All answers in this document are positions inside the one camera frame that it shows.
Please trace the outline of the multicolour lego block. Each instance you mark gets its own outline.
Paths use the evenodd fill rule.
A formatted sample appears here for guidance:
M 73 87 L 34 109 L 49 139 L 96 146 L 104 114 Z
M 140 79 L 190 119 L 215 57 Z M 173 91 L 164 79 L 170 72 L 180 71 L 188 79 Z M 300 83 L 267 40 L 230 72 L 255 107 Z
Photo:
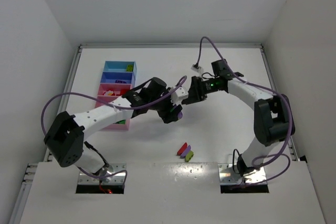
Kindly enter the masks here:
M 182 113 L 182 106 L 181 105 L 174 105 L 171 109 L 171 116 L 174 121 L 178 121 L 183 117 Z

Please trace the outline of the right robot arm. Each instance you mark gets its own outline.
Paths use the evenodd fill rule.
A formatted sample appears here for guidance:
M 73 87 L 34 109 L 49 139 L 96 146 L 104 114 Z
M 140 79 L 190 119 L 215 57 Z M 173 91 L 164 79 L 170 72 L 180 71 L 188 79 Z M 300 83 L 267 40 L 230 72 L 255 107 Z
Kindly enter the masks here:
M 235 166 L 239 175 L 243 176 L 261 167 L 271 150 L 295 133 L 289 99 L 284 94 L 273 94 L 248 85 L 241 73 L 229 70 L 226 60 L 212 62 L 212 69 L 212 78 L 192 77 L 188 98 L 182 104 L 198 103 L 206 100 L 210 93 L 225 91 L 253 110 L 255 137 L 249 147 L 238 155 Z

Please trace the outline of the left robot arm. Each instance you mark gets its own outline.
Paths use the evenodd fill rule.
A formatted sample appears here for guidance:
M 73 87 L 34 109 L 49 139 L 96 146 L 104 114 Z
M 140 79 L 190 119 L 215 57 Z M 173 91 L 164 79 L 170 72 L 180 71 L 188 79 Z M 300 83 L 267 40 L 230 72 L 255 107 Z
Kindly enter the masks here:
M 75 165 L 90 177 L 110 177 L 108 162 L 87 139 L 111 124 L 149 110 L 156 111 L 165 124 L 178 121 L 182 118 L 182 100 L 188 96 L 182 86 L 186 79 L 183 76 L 176 86 L 167 88 L 163 80 L 153 77 L 112 102 L 101 101 L 95 109 L 73 115 L 63 111 L 45 132 L 44 143 L 61 167 Z

